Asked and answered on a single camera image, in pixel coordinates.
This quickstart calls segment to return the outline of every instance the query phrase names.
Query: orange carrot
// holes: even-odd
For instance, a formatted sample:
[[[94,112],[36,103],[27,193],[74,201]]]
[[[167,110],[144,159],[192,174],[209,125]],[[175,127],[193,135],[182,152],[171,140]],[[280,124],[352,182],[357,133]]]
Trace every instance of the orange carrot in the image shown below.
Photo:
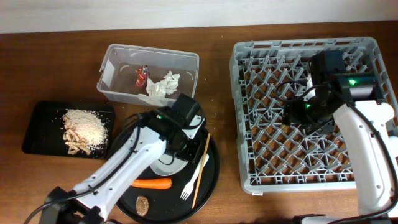
[[[148,188],[148,189],[158,189],[165,190],[172,186],[171,178],[159,178],[153,180],[135,180],[132,184],[133,187]]]

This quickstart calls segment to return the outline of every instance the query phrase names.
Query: gray container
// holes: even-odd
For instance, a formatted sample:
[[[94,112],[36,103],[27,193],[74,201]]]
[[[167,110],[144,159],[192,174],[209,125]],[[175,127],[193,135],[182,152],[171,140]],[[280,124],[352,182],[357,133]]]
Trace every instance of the gray container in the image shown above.
[[[375,70],[383,94],[397,114],[397,101],[377,42],[370,37],[240,42],[229,70],[238,125],[241,185],[253,195],[354,189],[355,181],[344,140],[330,135],[307,136],[297,125],[282,124],[282,107],[274,96],[278,83],[307,78],[309,58],[322,50],[340,50],[348,72]],[[304,86],[289,85],[282,95],[300,95]],[[394,120],[387,129],[396,131]]]
[[[150,78],[158,82],[172,71],[180,74],[177,92],[166,98],[149,97],[145,88],[135,86],[136,69],[148,65]],[[111,101],[150,106],[172,106],[179,93],[195,95],[199,73],[199,56],[195,53],[112,44],[101,65],[98,91]]]

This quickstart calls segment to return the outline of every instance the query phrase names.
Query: white background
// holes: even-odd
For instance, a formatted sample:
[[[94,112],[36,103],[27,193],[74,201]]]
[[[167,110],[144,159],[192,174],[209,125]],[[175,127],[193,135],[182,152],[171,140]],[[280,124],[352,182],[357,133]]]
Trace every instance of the white background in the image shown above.
[[[398,0],[0,0],[0,33],[398,19]]]

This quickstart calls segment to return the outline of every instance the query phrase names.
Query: black plate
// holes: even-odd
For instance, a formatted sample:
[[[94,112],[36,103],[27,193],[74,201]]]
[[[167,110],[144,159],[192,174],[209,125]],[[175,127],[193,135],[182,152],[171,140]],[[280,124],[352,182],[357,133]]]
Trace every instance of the black plate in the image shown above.
[[[202,132],[202,142],[206,141],[207,131]],[[204,145],[201,144],[200,151],[203,155]],[[191,179],[196,168],[196,164],[188,163],[180,172],[169,176],[172,179],[172,187],[167,190],[140,189],[129,187],[119,201],[116,203],[118,208],[130,218],[140,223],[177,223],[191,217],[199,211],[212,195],[220,173],[220,158],[216,144],[211,138],[208,152],[209,160],[203,168],[202,178],[198,191],[198,197],[194,209],[192,208],[194,190],[186,201],[180,199],[185,184]],[[148,167],[139,179],[161,178]],[[143,217],[136,213],[136,200],[138,196],[145,196],[149,201],[149,210]]]
[[[92,159],[105,158],[108,144],[100,145],[98,150],[93,150],[88,156],[83,151],[79,151],[75,155],[68,154],[69,147],[65,145],[65,141],[62,139],[65,132],[62,116],[67,113],[67,109],[98,112],[98,117],[105,124],[105,128],[108,130],[108,142],[110,141],[110,135],[112,135],[115,120],[115,112],[112,106],[89,103],[40,101],[36,104],[33,110],[24,143],[22,145],[22,151],[28,154],[50,156],[82,157]]]

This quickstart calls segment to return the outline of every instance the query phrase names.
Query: fork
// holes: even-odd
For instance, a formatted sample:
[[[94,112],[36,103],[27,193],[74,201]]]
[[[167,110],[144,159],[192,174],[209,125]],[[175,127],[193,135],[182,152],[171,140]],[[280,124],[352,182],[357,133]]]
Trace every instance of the fork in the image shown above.
[[[193,191],[193,183],[195,183],[195,180],[198,178],[199,169],[200,169],[200,166],[201,166],[202,159],[203,159],[203,156],[200,158],[200,161],[199,161],[199,163],[197,165],[197,168],[195,169],[195,172],[192,175],[191,180],[185,185],[184,189],[182,190],[181,197],[180,197],[182,200],[186,200],[189,197],[189,195],[191,195],[191,193]],[[207,160],[209,160],[209,155],[208,154],[206,154],[205,164],[203,166],[206,165]]]

